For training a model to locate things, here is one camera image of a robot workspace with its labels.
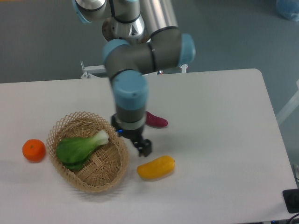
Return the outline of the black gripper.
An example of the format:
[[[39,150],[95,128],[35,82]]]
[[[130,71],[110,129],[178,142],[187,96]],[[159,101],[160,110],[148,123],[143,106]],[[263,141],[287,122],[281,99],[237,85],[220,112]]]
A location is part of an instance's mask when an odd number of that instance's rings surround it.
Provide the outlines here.
[[[115,128],[115,131],[120,137],[133,142],[134,147],[138,150],[139,157],[147,157],[152,152],[152,142],[142,136],[144,124],[144,118],[137,122],[126,123],[118,119],[117,114],[111,117],[111,125]]]

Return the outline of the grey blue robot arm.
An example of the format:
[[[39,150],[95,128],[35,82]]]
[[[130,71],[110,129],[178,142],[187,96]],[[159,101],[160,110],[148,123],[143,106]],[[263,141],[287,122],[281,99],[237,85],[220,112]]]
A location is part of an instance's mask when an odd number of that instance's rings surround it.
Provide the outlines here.
[[[142,137],[149,93],[145,75],[191,63],[194,41],[180,32],[169,0],[75,0],[72,4],[83,23],[108,23],[110,36],[102,59],[116,108],[111,124],[146,157],[152,144]]]

